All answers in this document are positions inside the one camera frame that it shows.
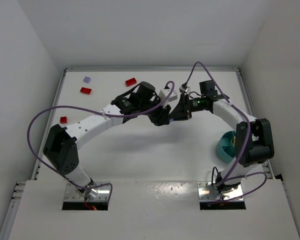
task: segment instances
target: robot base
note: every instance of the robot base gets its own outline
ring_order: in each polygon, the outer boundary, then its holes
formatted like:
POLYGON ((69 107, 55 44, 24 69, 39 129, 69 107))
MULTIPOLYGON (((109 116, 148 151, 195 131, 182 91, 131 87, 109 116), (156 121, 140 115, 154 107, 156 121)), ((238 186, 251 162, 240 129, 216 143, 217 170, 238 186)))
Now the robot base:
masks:
POLYGON ((232 199, 243 194, 241 184, 237 189, 232 189, 231 191, 218 193, 214 190, 211 181, 199 181, 198 183, 198 193, 200 210, 245 210, 245 200, 243 197, 228 201, 217 203, 217 201, 232 199))
MULTIPOLYGON (((96 182, 97 185, 105 184, 108 182, 96 182)), ((93 209, 99 211, 108 210, 108 199, 110 194, 111 187, 109 185, 102 186, 97 188, 97 196, 95 199, 89 199, 86 201, 86 205, 94 207, 93 209)), ((78 190, 75 186, 70 183, 67 183, 62 210, 90 210, 85 205, 85 199, 78 193, 78 190)))

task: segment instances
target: small cube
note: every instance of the small cube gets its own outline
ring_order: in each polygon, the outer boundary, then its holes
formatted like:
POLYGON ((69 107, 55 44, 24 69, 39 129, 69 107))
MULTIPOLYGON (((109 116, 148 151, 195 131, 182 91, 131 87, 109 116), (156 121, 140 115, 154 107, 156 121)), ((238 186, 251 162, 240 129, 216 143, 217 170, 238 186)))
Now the small cube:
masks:
POLYGON ((83 81, 88 84, 88 83, 90 83, 91 78, 86 76, 86 77, 84 77, 83 81))
POLYGON ((137 80, 135 78, 131 78, 131 79, 125 81, 125 84, 126 84, 127 87, 129 87, 133 84, 136 84, 136 83, 137 83, 137 80))
POLYGON ((88 94, 89 95, 91 93, 91 90, 92 90, 91 88, 82 87, 80 92, 83 93, 83 94, 88 94))
POLYGON ((61 124, 66 124, 68 122, 68 118, 66 116, 60 117, 60 123, 61 124))

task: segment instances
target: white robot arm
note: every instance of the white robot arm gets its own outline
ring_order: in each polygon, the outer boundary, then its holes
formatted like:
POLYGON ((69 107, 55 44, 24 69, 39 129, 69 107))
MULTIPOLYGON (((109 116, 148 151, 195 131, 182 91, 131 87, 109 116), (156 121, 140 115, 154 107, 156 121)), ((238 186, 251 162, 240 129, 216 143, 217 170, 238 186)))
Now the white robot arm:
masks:
MULTIPOLYGON (((213 82, 211 82, 212 81, 201 82, 200 89, 202 96, 193 99, 189 98, 190 89, 188 87, 187 89, 180 88, 181 95, 179 103, 171 113, 171 107, 167 103, 177 99, 175 92, 159 108, 145 115, 149 117, 154 125, 161 126, 168 125, 171 121, 189 120, 192 118, 192 113, 194 112, 210 111, 222 118, 236 130, 236 157, 243 147, 244 138, 247 134, 247 126, 249 124, 251 126, 251 131, 248 133, 249 140, 247 145, 244 146, 245 149, 239 162, 237 162, 235 157, 229 166, 221 171, 216 178, 217 190, 222 192, 233 187, 235 188, 241 182, 241 178, 227 179, 245 176, 257 164, 272 158, 274 155, 274 147, 269 121, 265 118, 256 119, 246 114, 250 121, 247 123, 243 116, 231 107, 230 103, 221 95, 218 95, 213 82), (258 137, 258 140, 253 141, 252 134, 258 137)), ((115 100, 101 110, 101 112, 107 115, 113 115, 112 117, 93 114, 66 127, 61 127, 57 124, 50 129, 43 148, 43 153, 59 174, 67 177, 79 186, 94 186, 93 180, 79 163, 78 150, 85 143, 107 129, 124 124, 130 119, 135 118, 136 113, 149 110, 153 106, 156 106, 161 102, 161 99, 166 97, 170 92, 170 90, 165 87, 165 89, 162 89, 159 95, 157 95, 155 88, 147 82, 141 82, 136 87, 117 96, 115 100)), ((89 192, 80 188, 78 188, 78 190, 82 194, 89 192)))

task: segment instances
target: teal bowl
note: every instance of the teal bowl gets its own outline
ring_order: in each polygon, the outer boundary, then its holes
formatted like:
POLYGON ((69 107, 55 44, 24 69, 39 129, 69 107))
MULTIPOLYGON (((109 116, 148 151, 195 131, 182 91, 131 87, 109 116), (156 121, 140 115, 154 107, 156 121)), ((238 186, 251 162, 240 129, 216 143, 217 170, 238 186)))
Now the teal bowl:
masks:
POLYGON ((216 145, 217 156, 226 164, 229 164, 235 157, 235 137, 235 131, 228 131, 223 134, 216 145))

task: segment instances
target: red block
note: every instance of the red block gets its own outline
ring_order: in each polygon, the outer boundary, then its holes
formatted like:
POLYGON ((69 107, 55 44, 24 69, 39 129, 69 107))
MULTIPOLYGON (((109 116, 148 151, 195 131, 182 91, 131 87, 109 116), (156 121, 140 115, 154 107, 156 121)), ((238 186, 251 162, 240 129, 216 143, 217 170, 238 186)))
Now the red block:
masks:
POLYGON ((91 90, 92 89, 90 89, 90 88, 82 87, 80 92, 83 93, 83 94, 88 94, 89 95, 91 93, 91 90))
POLYGON ((137 83, 137 80, 135 78, 131 78, 131 79, 125 81, 125 84, 126 84, 127 87, 129 87, 133 84, 136 84, 136 83, 137 83))
POLYGON ((60 117, 60 123, 61 124, 66 124, 68 122, 68 118, 66 116, 60 117))

